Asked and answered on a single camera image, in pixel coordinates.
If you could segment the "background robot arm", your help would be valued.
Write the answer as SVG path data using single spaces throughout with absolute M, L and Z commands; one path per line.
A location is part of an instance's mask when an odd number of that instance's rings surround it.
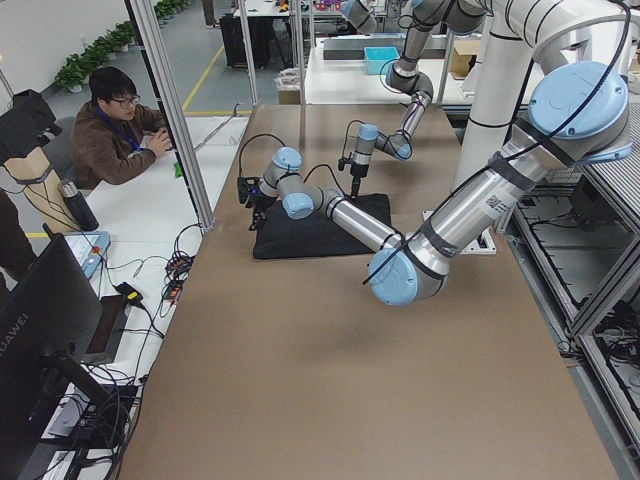
M 374 11 L 365 1 L 342 1 L 341 14 L 361 34 L 372 34 L 376 31 L 377 22 Z

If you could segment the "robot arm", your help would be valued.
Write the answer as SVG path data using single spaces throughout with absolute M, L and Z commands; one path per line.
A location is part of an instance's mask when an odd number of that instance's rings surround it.
M 385 86 L 410 96 L 410 103 L 393 134 L 385 134 L 371 124 L 360 126 L 350 161 L 353 176 L 351 196 L 358 196 L 361 179 L 367 176 L 374 150 L 405 161 L 412 155 L 412 135 L 433 100 L 430 78 L 418 68 L 424 46 L 433 28 L 443 23 L 457 34 L 470 34 L 481 23 L 485 10 L 466 1 L 413 1 L 402 52 L 389 67 Z
M 259 224 L 280 201 L 299 220 L 322 211 L 374 251 L 366 283 L 383 303 L 404 306 L 436 295 L 450 263 L 550 172 L 590 161 L 626 157 L 628 87 L 611 66 L 595 61 L 564 65 L 536 86 L 525 116 L 485 167 L 453 190 L 412 234 L 405 236 L 355 206 L 340 191 L 305 183 L 302 157 L 290 147 L 276 151 L 243 202 Z

